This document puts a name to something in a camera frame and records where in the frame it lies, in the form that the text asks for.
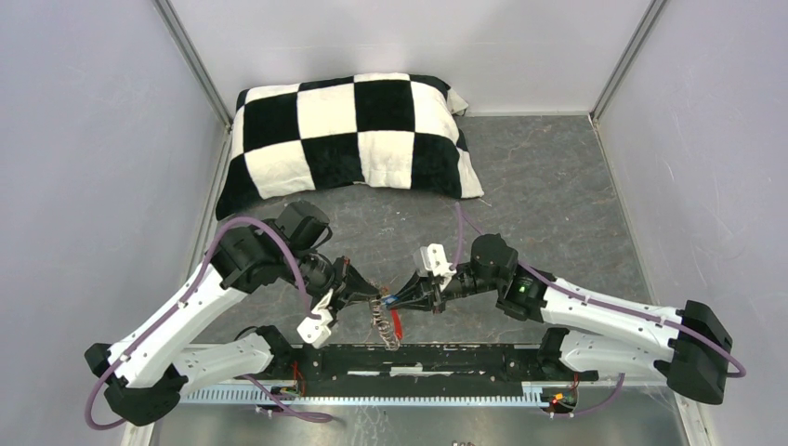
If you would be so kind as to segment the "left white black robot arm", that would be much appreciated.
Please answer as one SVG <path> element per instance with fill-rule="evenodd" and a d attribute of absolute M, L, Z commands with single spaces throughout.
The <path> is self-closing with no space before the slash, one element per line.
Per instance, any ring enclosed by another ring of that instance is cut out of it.
<path fill-rule="evenodd" d="M 273 326 L 200 351 L 190 350 L 190 343 L 255 290 L 284 281 L 306 306 L 298 328 L 302 341 L 322 347 L 340 309 L 380 295 L 348 258 L 329 260 L 319 253 L 331 237 L 328 216 L 305 201 L 290 203 L 267 220 L 229 220 L 176 294 L 124 339 L 85 352 L 98 379 L 93 394 L 105 398 L 120 423 L 145 426 L 204 387 L 236 377 L 285 376 L 294 369 L 296 354 Z"/>

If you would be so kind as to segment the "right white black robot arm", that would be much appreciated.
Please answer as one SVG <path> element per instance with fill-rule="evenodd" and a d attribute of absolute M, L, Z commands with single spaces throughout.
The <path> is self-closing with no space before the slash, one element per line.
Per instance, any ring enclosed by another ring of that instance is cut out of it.
<path fill-rule="evenodd" d="M 496 292 L 506 316 L 549 325 L 536 355 L 549 379 L 568 372 L 661 375 L 688 399 L 724 399 L 732 338 L 702 302 L 659 307 L 584 289 L 525 266 L 498 234 L 477 237 L 468 261 L 456 266 L 439 244 L 419 248 L 414 261 L 412 278 L 385 297 L 388 308 L 440 313 L 452 300 Z"/>

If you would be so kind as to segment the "blue headed key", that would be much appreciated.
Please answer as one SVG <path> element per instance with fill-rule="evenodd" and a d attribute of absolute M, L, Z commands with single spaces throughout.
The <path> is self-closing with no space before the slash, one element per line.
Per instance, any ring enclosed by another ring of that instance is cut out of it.
<path fill-rule="evenodd" d="M 384 306 L 388 307 L 397 303 L 399 299 L 395 295 L 388 295 L 381 299 Z"/>

